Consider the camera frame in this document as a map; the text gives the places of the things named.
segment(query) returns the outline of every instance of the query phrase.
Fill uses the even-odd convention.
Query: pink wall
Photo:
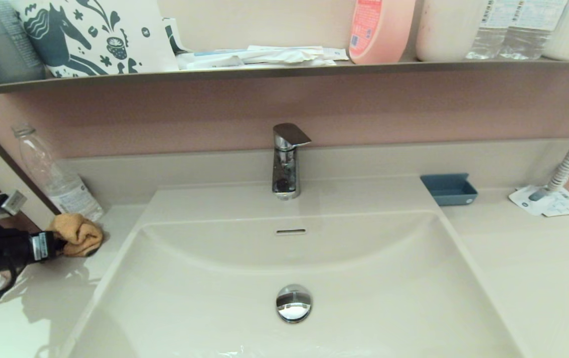
[[[457,71],[70,87],[0,95],[0,142],[33,124],[66,157],[266,149],[294,122],[315,146],[569,138],[569,71]]]

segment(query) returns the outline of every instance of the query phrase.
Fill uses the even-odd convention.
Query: horse illustration
[[[66,36],[79,41],[87,50],[91,49],[92,45],[68,20],[63,6],[57,11],[51,3],[50,10],[39,10],[37,16],[23,23],[23,27],[32,46],[46,65],[67,66],[91,76],[107,75],[107,72],[91,61],[70,54],[66,45]]]

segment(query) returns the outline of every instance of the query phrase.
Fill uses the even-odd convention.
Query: white sink basin
[[[321,190],[309,191],[316,204]],[[141,225],[71,337],[70,356],[519,357],[455,233],[426,199],[417,195],[434,210],[273,217],[267,204],[259,218]],[[215,202],[225,199],[198,209],[216,217]],[[304,211],[304,201],[294,206]],[[275,309],[292,283],[313,298],[299,324]]]

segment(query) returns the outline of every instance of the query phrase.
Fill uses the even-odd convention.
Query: sink overflow slot
[[[283,235],[303,235],[307,233],[307,229],[296,229],[296,230],[278,230],[275,232],[278,236]]]

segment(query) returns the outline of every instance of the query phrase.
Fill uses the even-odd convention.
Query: shelf
[[[191,80],[272,79],[279,77],[313,77],[338,75],[366,75],[380,73],[411,73],[429,71],[489,71],[489,70],[569,70],[569,62],[541,59],[538,61],[463,61],[457,63],[406,62],[379,65],[341,64],[330,67],[300,67],[256,70],[179,71],[163,73],[136,73],[48,79],[0,85],[1,93],[39,89],[68,88],[72,86],[125,85],[150,82]]]

